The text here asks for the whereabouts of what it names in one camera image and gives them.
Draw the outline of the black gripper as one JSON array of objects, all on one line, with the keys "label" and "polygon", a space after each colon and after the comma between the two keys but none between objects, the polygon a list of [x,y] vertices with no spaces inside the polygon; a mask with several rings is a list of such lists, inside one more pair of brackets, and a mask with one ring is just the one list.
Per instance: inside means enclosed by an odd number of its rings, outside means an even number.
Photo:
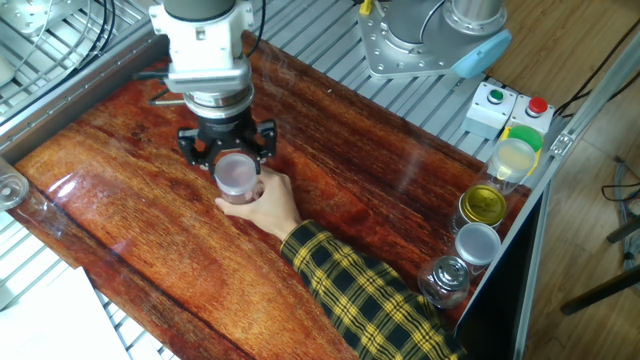
[{"label": "black gripper", "polygon": [[197,117],[199,129],[180,128],[177,143],[187,163],[215,172],[215,160],[220,152],[220,141],[236,138],[249,139],[249,149],[257,165],[276,155],[277,126],[273,119],[254,121],[251,109],[236,115],[214,119]]}]

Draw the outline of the bare person's hand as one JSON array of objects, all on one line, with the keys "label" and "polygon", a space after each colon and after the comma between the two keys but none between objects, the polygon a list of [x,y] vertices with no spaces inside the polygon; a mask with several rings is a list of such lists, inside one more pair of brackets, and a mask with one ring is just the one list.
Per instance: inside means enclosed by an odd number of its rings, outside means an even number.
[{"label": "bare person's hand", "polygon": [[261,197],[251,203],[234,205],[223,198],[215,204],[227,216],[248,220],[266,233],[284,241],[302,222],[297,209],[290,178],[264,167],[259,179],[264,185]]}]

